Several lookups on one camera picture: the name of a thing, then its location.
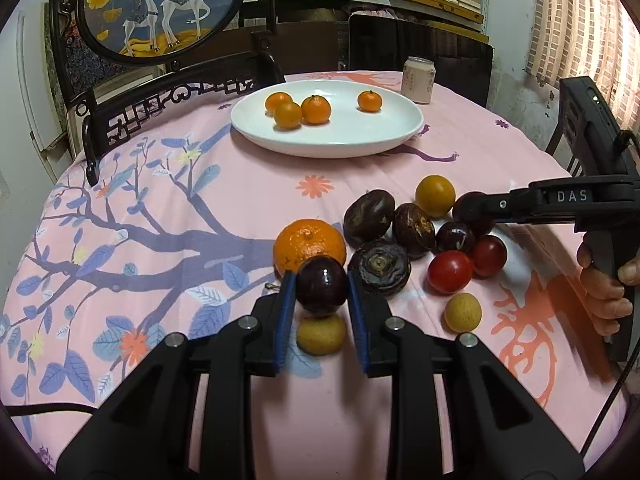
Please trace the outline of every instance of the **pink tablecloth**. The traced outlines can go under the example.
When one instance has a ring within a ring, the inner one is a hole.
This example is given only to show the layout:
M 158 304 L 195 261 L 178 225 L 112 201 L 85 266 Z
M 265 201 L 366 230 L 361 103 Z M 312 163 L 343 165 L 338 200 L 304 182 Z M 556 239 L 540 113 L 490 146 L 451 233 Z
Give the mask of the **pink tablecloth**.
M 398 89 L 401 75 L 304 77 Z M 338 224 L 366 190 L 386 189 L 399 204 L 411 201 L 429 174 L 446 176 L 459 195 L 566 176 L 519 130 L 440 86 L 422 107 L 426 124 L 414 139 L 351 160 L 261 149 L 231 128 L 234 102 L 207 94 L 169 108 L 107 154 L 93 189 L 82 156 L 60 179 L 0 321 L 2 402 L 100 405 L 165 333 L 209 335 L 249 312 L 263 283 L 274 280 L 271 246 L 286 224 Z M 494 232 L 509 260 L 496 278 L 466 289 L 483 307 L 476 333 L 580 447 L 612 387 L 602 341 L 582 307 L 580 236 L 571 226 Z M 391 307 L 426 333 L 452 337 L 441 324 L 446 298 L 422 288 L 429 260 L 414 263 Z M 287 371 L 254 380 L 252 396 L 259 478 L 384 478 L 390 383 L 360 374 L 351 343 L 336 356 L 310 358 L 293 342 Z M 621 396 L 588 463 L 613 439 L 624 413 Z M 53 467 L 86 417 L 15 422 Z

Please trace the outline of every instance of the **wall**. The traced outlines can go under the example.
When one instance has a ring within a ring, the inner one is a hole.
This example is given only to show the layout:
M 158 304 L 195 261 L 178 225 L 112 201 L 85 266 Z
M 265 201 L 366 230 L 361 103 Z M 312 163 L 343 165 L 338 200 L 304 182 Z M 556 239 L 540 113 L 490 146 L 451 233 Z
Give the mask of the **wall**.
M 525 71 L 536 0 L 489 0 L 486 33 L 494 48 L 487 107 L 521 129 L 541 150 L 558 124 L 558 90 L 540 86 Z M 567 167 L 571 153 L 562 143 L 556 159 Z
M 31 143 L 18 81 L 17 13 L 37 2 L 21 0 L 0 32 L 0 172 L 10 194 L 0 205 L 0 310 L 24 248 L 33 236 L 53 183 Z

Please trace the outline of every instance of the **round plate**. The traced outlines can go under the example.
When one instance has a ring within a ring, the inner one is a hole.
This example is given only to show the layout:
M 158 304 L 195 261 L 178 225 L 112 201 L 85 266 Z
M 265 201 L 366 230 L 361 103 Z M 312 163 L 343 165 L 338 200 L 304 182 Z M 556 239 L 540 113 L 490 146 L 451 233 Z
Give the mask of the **round plate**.
M 158 65 L 205 41 L 242 0 L 78 0 L 87 45 L 122 64 Z
M 358 95 L 373 90 L 382 97 L 376 113 L 358 108 Z M 310 95 L 331 105 L 327 124 L 302 124 L 280 130 L 264 110 L 274 92 L 286 92 L 298 104 Z M 391 90 L 352 81 L 302 80 L 269 86 L 244 97 L 231 110 L 231 123 L 247 139 L 274 152 L 312 158 L 349 158 L 386 152 L 409 139 L 424 123 L 420 108 Z

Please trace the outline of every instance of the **white plate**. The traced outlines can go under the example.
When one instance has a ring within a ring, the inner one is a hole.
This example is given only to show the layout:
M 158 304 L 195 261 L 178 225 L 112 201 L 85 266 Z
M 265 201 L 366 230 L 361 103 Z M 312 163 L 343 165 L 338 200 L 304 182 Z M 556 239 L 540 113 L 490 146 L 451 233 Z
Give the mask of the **white plate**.
M 382 97 L 377 113 L 358 109 L 358 95 L 373 90 Z M 295 130 L 279 130 L 264 110 L 274 92 L 286 92 L 298 104 L 310 95 L 324 96 L 331 105 L 327 124 L 302 124 Z M 301 80 L 269 86 L 238 101 L 231 110 L 236 130 L 259 146 L 295 156 L 348 158 L 386 152 L 417 132 L 424 122 L 412 101 L 391 90 L 331 79 Z

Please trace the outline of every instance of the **screw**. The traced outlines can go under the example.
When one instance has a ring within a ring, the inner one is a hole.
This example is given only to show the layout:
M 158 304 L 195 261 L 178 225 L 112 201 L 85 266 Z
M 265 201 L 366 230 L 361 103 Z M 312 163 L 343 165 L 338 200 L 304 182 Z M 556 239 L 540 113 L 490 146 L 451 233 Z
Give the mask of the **screw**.
M 478 338 L 471 332 L 465 332 L 460 336 L 460 343 L 467 348 L 473 348 L 478 344 Z
M 164 344 L 167 346 L 171 346 L 172 348 L 176 348 L 184 343 L 185 340 L 184 334 L 180 332 L 171 332 L 167 337 L 164 338 Z
M 242 316 L 238 319 L 238 325 L 245 330 L 252 330 L 258 326 L 258 320 L 254 316 Z
M 402 330 L 404 328 L 404 319 L 396 316 L 387 317 L 385 325 L 391 330 Z

